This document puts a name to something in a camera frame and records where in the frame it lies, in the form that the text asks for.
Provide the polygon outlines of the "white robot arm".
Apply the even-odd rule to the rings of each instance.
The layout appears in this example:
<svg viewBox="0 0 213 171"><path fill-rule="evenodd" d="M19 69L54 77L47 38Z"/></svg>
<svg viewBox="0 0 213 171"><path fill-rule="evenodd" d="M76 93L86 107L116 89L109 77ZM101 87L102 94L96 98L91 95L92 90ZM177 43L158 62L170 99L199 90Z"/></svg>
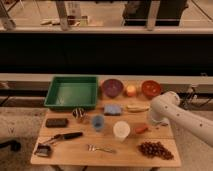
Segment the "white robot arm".
<svg viewBox="0 0 213 171"><path fill-rule="evenodd" d="M154 124L165 118L173 120L194 136L213 147L213 121L179 107L180 97L173 91L154 97L150 102L149 118Z"/></svg>

